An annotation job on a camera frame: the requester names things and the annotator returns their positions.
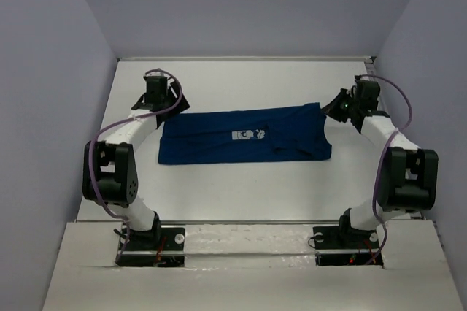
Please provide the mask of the blue printed t shirt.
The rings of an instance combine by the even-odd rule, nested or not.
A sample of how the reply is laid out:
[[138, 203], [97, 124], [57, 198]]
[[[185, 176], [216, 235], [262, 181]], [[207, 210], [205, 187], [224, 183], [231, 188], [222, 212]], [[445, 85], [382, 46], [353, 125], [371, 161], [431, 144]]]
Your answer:
[[160, 139], [163, 165], [327, 161], [332, 146], [318, 103], [263, 110], [180, 114]]

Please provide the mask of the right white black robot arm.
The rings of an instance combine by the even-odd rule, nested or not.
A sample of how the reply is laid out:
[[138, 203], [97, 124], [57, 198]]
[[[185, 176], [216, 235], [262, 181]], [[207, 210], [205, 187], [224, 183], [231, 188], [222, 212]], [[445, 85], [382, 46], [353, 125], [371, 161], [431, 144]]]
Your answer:
[[336, 228], [337, 241], [352, 247], [369, 237], [379, 226], [410, 212], [431, 210], [436, 201], [439, 156], [423, 149], [379, 110], [381, 77], [355, 76], [355, 84], [341, 89], [322, 111], [330, 118], [355, 127], [381, 151], [371, 198], [347, 209]]

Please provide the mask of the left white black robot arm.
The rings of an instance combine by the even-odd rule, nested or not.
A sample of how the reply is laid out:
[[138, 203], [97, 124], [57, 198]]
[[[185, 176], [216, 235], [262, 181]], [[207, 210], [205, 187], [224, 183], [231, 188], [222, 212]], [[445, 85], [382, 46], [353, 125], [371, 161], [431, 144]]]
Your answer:
[[145, 92], [129, 116], [104, 127], [84, 149], [82, 195], [127, 226], [123, 239], [153, 249], [161, 242], [158, 214], [138, 197], [137, 148], [168, 119], [189, 109], [179, 80], [162, 69], [143, 75]]

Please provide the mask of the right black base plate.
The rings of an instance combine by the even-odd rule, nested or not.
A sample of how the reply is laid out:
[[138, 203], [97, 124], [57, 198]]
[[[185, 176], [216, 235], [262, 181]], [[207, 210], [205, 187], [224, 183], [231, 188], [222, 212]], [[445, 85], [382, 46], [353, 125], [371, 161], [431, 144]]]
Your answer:
[[338, 226], [315, 226], [307, 244], [315, 251], [318, 266], [382, 266], [379, 238], [375, 231], [341, 233]]

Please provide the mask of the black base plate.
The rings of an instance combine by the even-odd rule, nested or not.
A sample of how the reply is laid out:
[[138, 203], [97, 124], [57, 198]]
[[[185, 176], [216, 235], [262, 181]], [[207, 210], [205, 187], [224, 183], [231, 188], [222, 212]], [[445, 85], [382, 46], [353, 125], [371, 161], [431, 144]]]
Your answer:
[[185, 265], [183, 226], [162, 226], [161, 237], [157, 242], [150, 232], [131, 231], [124, 249], [126, 230], [115, 229], [114, 232], [120, 237], [116, 262], [120, 267], [176, 268]]
[[341, 233], [338, 226], [315, 226], [307, 244], [315, 251], [318, 266], [382, 266], [379, 238], [375, 231]]

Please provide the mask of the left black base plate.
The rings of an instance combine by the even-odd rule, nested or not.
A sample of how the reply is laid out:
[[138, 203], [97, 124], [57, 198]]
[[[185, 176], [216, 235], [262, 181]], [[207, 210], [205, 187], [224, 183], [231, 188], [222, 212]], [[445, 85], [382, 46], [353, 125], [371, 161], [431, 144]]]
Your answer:
[[150, 232], [131, 231], [124, 249], [126, 230], [115, 229], [114, 232], [120, 237], [116, 262], [120, 267], [176, 268], [185, 265], [183, 226], [162, 226], [161, 237], [157, 242]]

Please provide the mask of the metal rail strip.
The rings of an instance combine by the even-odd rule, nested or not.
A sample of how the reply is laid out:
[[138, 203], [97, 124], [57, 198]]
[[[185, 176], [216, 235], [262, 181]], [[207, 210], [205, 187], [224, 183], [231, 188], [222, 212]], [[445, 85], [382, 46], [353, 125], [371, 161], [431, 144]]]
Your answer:
[[[396, 220], [425, 220], [421, 214], [419, 216], [400, 216], [395, 218]], [[100, 220], [80, 220], [76, 219], [75, 223], [108, 223], [108, 222], [119, 222], [119, 220], [110, 220], [110, 219], [100, 219]], [[260, 224], [277, 224], [277, 225], [294, 225], [294, 224], [304, 224], [304, 225], [336, 225], [338, 220], [161, 220], [163, 225], [236, 225], [236, 224], [245, 224], [245, 225], [260, 225]]]

